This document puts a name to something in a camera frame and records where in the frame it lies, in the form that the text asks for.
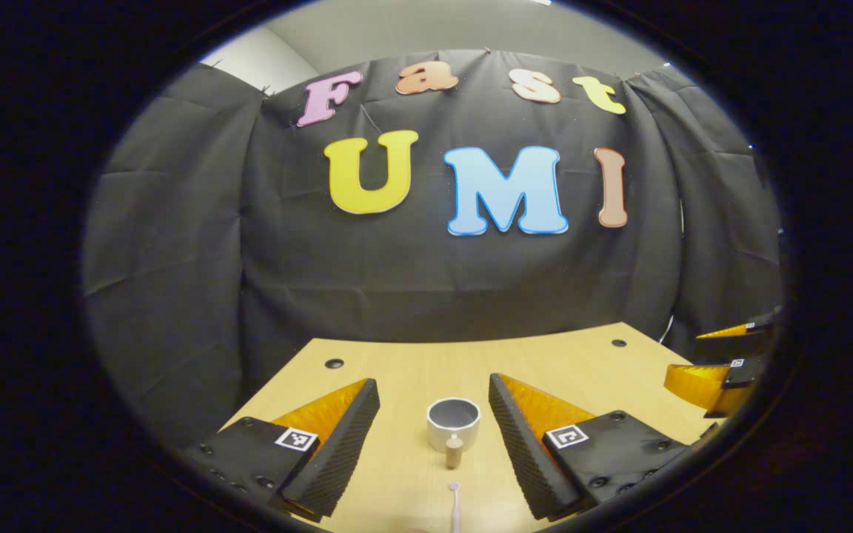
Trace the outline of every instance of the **small wooden peg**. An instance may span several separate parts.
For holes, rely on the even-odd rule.
[[[454,469],[460,466],[461,459],[463,459],[463,439],[453,435],[446,442],[446,467]]]

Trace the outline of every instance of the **table surface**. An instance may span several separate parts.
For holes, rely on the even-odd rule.
[[[625,347],[612,345],[622,340]],[[344,366],[329,369],[325,361]],[[502,372],[603,415],[623,409],[690,444],[712,423],[705,409],[663,388],[669,364],[687,360],[619,323],[503,341],[388,343],[315,338],[265,384],[241,416],[272,420],[363,378],[377,380],[380,411],[334,516],[319,526],[337,533],[430,533],[450,529],[453,493],[461,484],[461,530],[525,533],[544,529],[532,518],[488,401],[489,375]],[[439,398],[480,406],[476,443],[457,469],[427,444],[427,407]]]

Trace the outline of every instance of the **foam letter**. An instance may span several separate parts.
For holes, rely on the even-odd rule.
[[[387,182],[376,191],[363,189],[360,182],[361,151],[367,148],[362,138],[345,138],[324,149],[331,159],[331,199],[335,205],[355,215],[385,212],[404,201],[410,191],[410,145],[417,132],[399,130],[380,135],[377,142],[387,148]]]
[[[443,161],[456,173],[456,217],[447,224],[454,235],[480,235],[488,223],[478,214],[483,200],[500,232],[512,225],[518,204],[525,198],[525,215],[518,229],[525,233],[565,233],[568,219],[561,215],[555,163],[558,152],[544,146],[526,146],[518,152],[509,177],[504,178],[481,148],[456,148]]]
[[[515,82],[512,84],[512,90],[525,100],[544,101],[546,104],[557,104],[561,101],[561,93],[552,87],[552,79],[541,72],[512,68],[509,78]]]
[[[424,61],[400,71],[397,92],[402,95],[422,93],[427,89],[442,91],[456,87],[460,79],[453,75],[449,64],[443,61]]]
[[[601,163],[605,201],[598,213],[598,222],[604,227],[622,227],[627,223],[623,210],[623,155],[610,148],[595,148],[595,158]]]
[[[572,78],[572,81],[585,88],[588,98],[601,109],[615,115],[623,115],[623,112],[626,111],[626,108],[622,104],[610,100],[609,94],[614,94],[614,88],[602,84],[598,78],[582,76],[580,78]]]
[[[298,119],[298,127],[334,117],[335,111],[328,108],[328,101],[341,104],[348,98],[348,84],[360,84],[361,79],[361,73],[353,71],[306,85],[308,101],[305,102],[305,114]]]

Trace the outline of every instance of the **letter m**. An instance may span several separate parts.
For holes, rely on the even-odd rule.
[[[518,229],[525,233],[565,233],[568,219],[561,215],[555,163],[558,152],[544,146],[527,146],[518,152],[509,177],[498,171],[481,148],[456,148],[446,152],[443,161],[453,166],[456,175],[456,217],[447,224],[454,235],[481,235],[488,223],[478,213],[483,202],[495,226],[506,232],[525,198],[525,215]]]

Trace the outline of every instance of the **black curtain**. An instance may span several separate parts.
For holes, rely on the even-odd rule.
[[[419,61],[446,61],[459,84],[398,94],[400,70]],[[512,68],[547,74],[562,101],[519,98]],[[265,98],[197,65],[109,159],[88,220],[87,309],[105,366],[163,439],[215,431],[314,337],[476,341],[625,321],[687,355],[694,336],[781,303],[772,191],[745,135],[674,68],[621,80],[447,50],[318,80],[352,70],[364,80],[335,117],[297,128],[312,80]],[[592,104],[579,76],[613,87],[626,114]],[[365,138],[361,183],[376,189],[387,178],[377,138],[401,129],[419,134],[405,201],[378,215],[336,208],[325,146]],[[530,145],[561,156],[568,232],[530,235],[515,222],[447,232],[455,182],[444,152],[480,147],[508,175]],[[626,159],[620,229],[598,223],[599,147]]]

